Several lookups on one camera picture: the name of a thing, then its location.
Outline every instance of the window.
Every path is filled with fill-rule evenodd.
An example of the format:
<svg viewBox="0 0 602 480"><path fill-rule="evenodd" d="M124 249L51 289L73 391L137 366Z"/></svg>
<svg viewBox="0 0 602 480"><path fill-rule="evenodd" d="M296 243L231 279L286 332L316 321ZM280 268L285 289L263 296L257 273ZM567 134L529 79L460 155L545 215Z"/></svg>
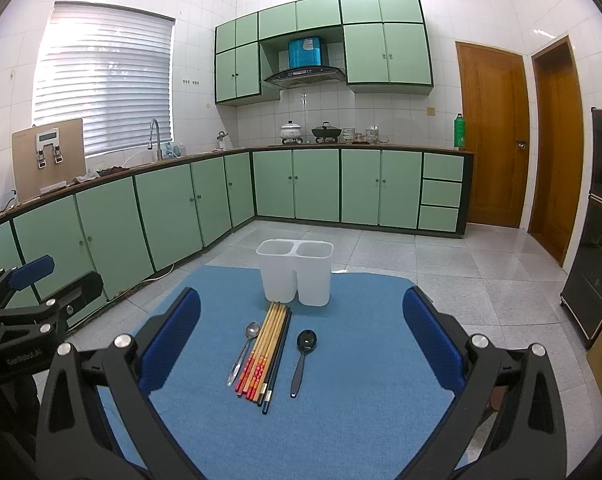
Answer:
<svg viewBox="0 0 602 480"><path fill-rule="evenodd" d="M34 76L34 124L82 118L86 155L147 144L152 119L161 141L172 140L172 25L121 7L57 2Z"/></svg>

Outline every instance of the green bottle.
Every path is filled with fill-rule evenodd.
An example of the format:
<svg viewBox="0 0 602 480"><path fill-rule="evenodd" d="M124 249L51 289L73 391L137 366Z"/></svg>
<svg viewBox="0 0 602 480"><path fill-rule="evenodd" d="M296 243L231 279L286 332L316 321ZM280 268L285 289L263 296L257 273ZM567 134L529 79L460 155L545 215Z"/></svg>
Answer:
<svg viewBox="0 0 602 480"><path fill-rule="evenodd" d="M465 150L465 119L461 114L454 120L454 147Z"/></svg>

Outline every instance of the spoon handle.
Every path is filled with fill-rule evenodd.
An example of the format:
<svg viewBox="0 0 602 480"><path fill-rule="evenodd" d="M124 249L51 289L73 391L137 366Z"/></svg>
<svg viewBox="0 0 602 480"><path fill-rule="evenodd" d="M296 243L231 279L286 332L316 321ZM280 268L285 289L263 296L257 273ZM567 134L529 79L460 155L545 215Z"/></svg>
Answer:
<svg viewBox="0 0 602 480"><path fill-rule="evenodd" d="M305 352L301 352L299 356L299 362L297 363L297 369L295 370L295 374L292 377L292 385L290 386L290 397L293 399L299 393L299 388L301 387L301 379L303 378L303 363L305 362Z"/></svg>
<svg viewBox="0 0 602 480"><path fill-rule="evenodd" d="M245 358L246 352L248 352L249 344L250 344L250 340L248 339L245 342L245 345L243 345L243 350L241 350L239 357L236 358L235 366L232 368L230 375L228 375L228 377L227 377L227 386L232 386L232 383L235 382L236 376L239 373L239 370L241 369L241 363L243 362L243 359Z"/></svg>

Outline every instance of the white tiled wall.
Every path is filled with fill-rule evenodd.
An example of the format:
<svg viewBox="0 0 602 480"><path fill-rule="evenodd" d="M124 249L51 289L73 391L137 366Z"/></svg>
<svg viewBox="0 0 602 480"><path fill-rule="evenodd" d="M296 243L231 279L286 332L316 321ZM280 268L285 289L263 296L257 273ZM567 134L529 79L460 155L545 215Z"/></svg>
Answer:
<svg viewBox="0 0 602 480"><path fill-rule="evenodd" d="M237 0L237 16L294 0ZM353 94L344 84L281 92L281 101L238 109L242 146L273 144L281 124L293 120L312 139L312 127L330 121L363 132L376 125L396 144L451 147L452 121L462 111L455 40L523 53L523 36L511 0L421 0L428 29L435 87L429 96ZM436 108L434 117L426 107Z"/></svg>
<svg viewBox="0 0 602 480"><path fill-rule="evenodd" d="M602 15L592 0L511 0L523 33L530 100L530 165L522 227L527 228L534 201L538 153L538 113L531 55L566 34L574 48L583 102L584 153L580 200L564 268L570 270L585 222L592 171L591 107L602 108Z"/></svg>
<svg viewBox="0 0 602 480"><path fill-rule="evenodd" d="M56 0L12 0L0 18L0 208L14 188L11 134L32 125L32 82L39 46ZM175 18L172 115L175 142L188 153L216 146L219 130L237 139L236 110L214 102L214 28L235 17L236 0L78 0L117 4ZM199 85L183 80L199 81ZM139 149L88 158L88 166L123 164ZM128 166L147 162L142 150Z"/></svg>

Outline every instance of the black chopstick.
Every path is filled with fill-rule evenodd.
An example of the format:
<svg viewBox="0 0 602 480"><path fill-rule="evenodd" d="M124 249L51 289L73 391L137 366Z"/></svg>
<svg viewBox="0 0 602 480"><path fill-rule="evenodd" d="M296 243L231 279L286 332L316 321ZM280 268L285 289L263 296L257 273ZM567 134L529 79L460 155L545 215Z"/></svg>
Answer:
<svg viewBox="0 0 602 480"><path fill-rule="evenodd" d="M277 339L277 344L274 347L274 352L272 353L272 362L270 363L270 366L268 366L268 369L266 371L265 374L265 380L263 381L263 384L261 386L261 392L259 393L258 397L257 397L257 406L261 406L263 403L263 400L265 398L265 392L266 389L268 388L268 383L270 383L270 377L272 375L272 370L274 368L274 363L275 363L275 359L277 354L279 353L279 346L281 345L281 342L284 340L283 339L283 329L286 325L286 321L287 321L287 316L291 315L291 310L289 309L288 306L286 306L286 315L283 319L283 323L281 325L281 332L279 333L279 339Z"/></svg>
<svg viewBox="0 0 602 480"><path fill-rule="evenodd" d="M268 381L268 388L265 392L264 401L263 401L263 409L261 412L264 415L267 415L268 408L270 408L270 399L272 397L272 391L274 390L274 383L277 382L277 374L279 373L279 365L281 364L281 356L283 355L283 347L286 345L287 338L287 329L290 327L290 319L292 318L292 311L290 310L287 313L287 319L285 321L285 326L283 327L283 336L281 336L281 345L277 349L276 359L272 364L272 374Z"/></svg>

